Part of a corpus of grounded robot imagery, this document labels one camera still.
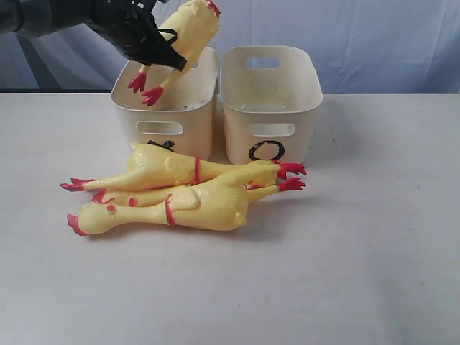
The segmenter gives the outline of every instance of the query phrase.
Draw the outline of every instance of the white curtain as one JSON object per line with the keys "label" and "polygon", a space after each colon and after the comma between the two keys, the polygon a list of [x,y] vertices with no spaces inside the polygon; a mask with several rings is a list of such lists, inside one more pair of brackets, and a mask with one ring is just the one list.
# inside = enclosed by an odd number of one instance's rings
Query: white curtain
{"label": "white curtain", "polygon": [[[157,23],[182,2],[159,2]],[[210,46],[221,55],[238,45],[304,49],[325,93],[460,91],[460,0],[214,2],[221,28]],[[84,25],[32,44],[62,88],[110,89],[126,62]],[[0,88],[37,87],[26,58],[14,35],[0,37]]]}

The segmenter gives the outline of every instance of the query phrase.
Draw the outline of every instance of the white tabletop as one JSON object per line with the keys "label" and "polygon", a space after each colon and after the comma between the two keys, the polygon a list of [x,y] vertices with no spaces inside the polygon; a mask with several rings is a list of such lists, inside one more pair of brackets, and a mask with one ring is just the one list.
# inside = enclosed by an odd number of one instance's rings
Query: white tabletop
{"label": "white tabletop", "polygon": [[0,94],[0,344],[459,345],[460,96],[326,96],[308,187],[232,233],[66,221],[124,172],[109,95]]}

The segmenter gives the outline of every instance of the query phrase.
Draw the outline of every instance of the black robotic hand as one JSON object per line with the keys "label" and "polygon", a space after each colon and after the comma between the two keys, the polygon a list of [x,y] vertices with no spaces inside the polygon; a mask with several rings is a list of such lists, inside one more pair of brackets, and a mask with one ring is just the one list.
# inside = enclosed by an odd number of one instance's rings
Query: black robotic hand
{"label": "black robotic hand", "polygon": [[169,0],[0,0],[0,34],[28,38],[86,24],[125,58],[144,65],[182,70],[187,61],[177,54],[155,24],[157,1]]}

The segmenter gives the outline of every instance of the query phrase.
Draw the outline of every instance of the yellow rubber chicken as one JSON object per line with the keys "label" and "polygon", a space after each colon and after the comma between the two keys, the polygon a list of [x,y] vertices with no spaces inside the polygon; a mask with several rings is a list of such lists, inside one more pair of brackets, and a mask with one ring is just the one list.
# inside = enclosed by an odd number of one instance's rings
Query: yellow rubber chicken
{"label": "yellow rubber chicken", "polygon": [[[200,160],[197,157],[182,155],[152,144],[132,144],[127,172],[111,178],[100,180],[71,179],[72,183],[62,183],[61,187],[69,191],[115,189],[115,190],[151,190],[177,185],[195,185],[206,182],[219,175],[238,170],[241,167],[275,166],[280,171],[279,177],[286,178],[286,173],[303,173],[293,163],[279,164],[276,161],[257,160],[246,165],[226,165]],[[261,175],[250,180],[249,187],[267,186],[275,179],[267,180]]]}
{"label": "yellow rubber chicken", "polygon": [[[190,0],[180,5],[159,27],[166,40],[175,40],[171,47],[182,55],[187,63],[181,71],[174,69],[159,86],[145,92],[143,91],[150,67],[142,65],[128,88],[132,88],[134,93],[138,90],[142,92],[142,96],[146,97],[142,101],[143,104],[152,106],[157,103],[165,89],[177,82],[198,62],[201,52],[219,30],[220,14],[212,0]],[[171,31],[177,33],[177,37],[168,33]]]}
{"label": "yellow rubber chicken", "polygon": [[[293,164],[298,171],[305,170],[302,165]],[[292,178],[280,185],[254,190],[244,188],[244,184],[257,178],[274,180],[281,171],[282,167],[277,164],[244,166],[198,185],[136,193],[138,206],[145,207],[127,206],[132,196],[129,193],[117,192],[117,196],[107,201],[103,200],[104,195],[95,195],[78,216],[68,215],[68,224],[81,236],[102,234],[118,225],[139,222],[231,231],[247,223],[250,203],[306,186],[299,178]]]}

